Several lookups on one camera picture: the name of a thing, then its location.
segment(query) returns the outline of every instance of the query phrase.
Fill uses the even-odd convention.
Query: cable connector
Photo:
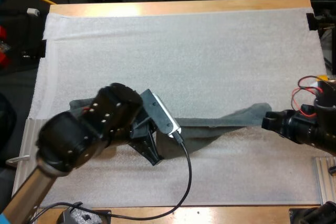
[[[177,141],[179,145],[184,143],[184,140],[178,131],[172,133],[173,138]]]

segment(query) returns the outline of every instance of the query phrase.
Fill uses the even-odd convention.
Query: red wire
[[[296,94],[295,92],[298,91],[298,90],[306,90],[306,91],[312,93],[313,95],[316,95],[316,94],[312,91],[312,88],[306,88],[306,89],[296,88],[296,89],[294,89],[294,90],[292,91],[292,99],[293,99],[293,102],[294,102],[295,106],[298,108],[298,110],[300,111],[300,113],[301,113],[302,115],[304,115],[304,116],[306,116],[306,117],[308,117],[308,118],[312,118],[312,117],[316,116],[316,113],[313,113],[313,114],[308,115],[308,114],[304,113],[304,112],[301,110],[299,104],[298,104],[298,103],[296,102],[296,100],[294,99],[294,95]]]

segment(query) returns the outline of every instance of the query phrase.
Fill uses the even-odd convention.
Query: metal pole
[[[50,177],[36,167],[3,211],[9,223],[24,224],[32,217],[57,177]]]

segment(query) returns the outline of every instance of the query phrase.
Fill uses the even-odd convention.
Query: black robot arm
[[[336,156],[336,83],[318,85],[322,92],[317,92],[314,105],[301,106],[305,115],[296,110],[267,112],[261,127]]]

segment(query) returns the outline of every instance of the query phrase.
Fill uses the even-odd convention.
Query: wooden table edge
[[[129,17],[309,7],[310,0],[207,0],[51,5],[50,13],[73,17]]]

